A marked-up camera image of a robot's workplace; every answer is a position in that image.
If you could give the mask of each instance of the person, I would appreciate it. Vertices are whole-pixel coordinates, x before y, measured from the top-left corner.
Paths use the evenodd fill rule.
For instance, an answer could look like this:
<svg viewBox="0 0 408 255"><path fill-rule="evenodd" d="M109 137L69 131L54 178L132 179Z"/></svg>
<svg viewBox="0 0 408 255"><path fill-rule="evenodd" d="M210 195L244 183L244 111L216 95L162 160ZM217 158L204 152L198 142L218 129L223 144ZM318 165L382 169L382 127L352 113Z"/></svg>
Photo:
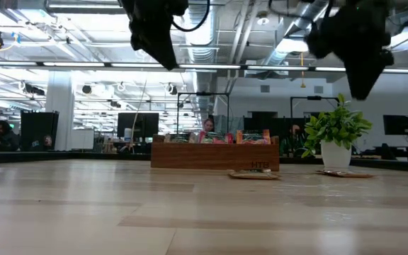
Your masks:
<svg viewBox="0 0 408 255"><path fill-rule="evenodd" d="M289 135L284 137L280 143L280 155L291 153L297 149L303 148L306 139L299 125L293 125L289 130Z"/></svg>
<svg viewBox="0 0 408 255"><path fill-rule="evenodd" d="M15 152L20 147L18 135L12 131L12 127L4 120L0 120L0 137L10 144L8 147L0 146L0 151Z"/></svg>
<svg viewBox="0 0 408 255"><path fill-rule="evenodd" d="M206 132L213 132L213 119L208 118L207 120L204 120L204 125L203 125L203 130Z"/></svg>

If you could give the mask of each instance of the woman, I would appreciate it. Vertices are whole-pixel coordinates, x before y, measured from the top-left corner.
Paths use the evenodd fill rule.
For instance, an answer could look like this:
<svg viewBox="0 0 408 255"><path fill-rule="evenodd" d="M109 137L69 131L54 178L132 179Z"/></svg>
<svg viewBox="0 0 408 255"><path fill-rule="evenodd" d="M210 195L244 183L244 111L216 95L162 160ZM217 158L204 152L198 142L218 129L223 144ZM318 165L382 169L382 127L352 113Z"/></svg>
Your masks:
<svg viewBox="0 0 408 255"><path fill-rule="evenodd" d="M203 130L204 131L214 132L213 128L214 128L213 119L208 118L207 120L204 120L204 123L203 123Z"/></svg>

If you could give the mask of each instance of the wood grain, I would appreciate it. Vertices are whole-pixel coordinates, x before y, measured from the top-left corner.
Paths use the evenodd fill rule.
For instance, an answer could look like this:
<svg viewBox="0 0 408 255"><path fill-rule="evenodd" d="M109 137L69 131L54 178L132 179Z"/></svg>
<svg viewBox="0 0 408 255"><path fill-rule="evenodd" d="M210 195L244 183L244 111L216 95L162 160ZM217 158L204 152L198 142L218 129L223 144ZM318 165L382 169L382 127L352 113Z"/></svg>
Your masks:
<svg viewBox="0 0 408 255"><path fill-rule="evenodd" d="M168 169L271 169L280 171L276 144L179 144L152 145L152 168Z"/></svg>

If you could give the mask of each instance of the white pillar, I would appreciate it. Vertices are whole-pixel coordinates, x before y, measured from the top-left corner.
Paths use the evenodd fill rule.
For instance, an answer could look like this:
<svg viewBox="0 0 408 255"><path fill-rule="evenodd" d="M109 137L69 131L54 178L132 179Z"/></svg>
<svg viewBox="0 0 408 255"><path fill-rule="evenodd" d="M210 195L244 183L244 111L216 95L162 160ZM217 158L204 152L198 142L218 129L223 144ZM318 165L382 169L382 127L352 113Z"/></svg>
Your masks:
<svg viewBox="0 0 408 255"><path fill-rule="evenodd" d="M50 71L48 79L46 112L59 112L55 150L72 149L74 126L75 89L71 72Z"/></svg>

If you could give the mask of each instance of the computer monitor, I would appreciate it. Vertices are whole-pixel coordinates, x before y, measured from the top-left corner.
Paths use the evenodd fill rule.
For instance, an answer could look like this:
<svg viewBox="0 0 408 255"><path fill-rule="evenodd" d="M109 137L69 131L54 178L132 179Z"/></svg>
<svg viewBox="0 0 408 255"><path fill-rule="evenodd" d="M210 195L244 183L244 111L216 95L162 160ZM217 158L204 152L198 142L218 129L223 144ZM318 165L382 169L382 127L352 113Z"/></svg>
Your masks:
<svg viewBox="0 0 408 255"><path fill-rule="evenodd" d="M125 128L133 128L133 121L136 113L118 114L118 137L124 137ZM159 114L158 113L138 113L133 130L134 137L154 137L159 133Z"/></svg>
<svg viewBox="0 0 408 255"><path fill-rule="evenodd" d="M384 115L383 127L386 135L408 135L408 116Z"/></svg>

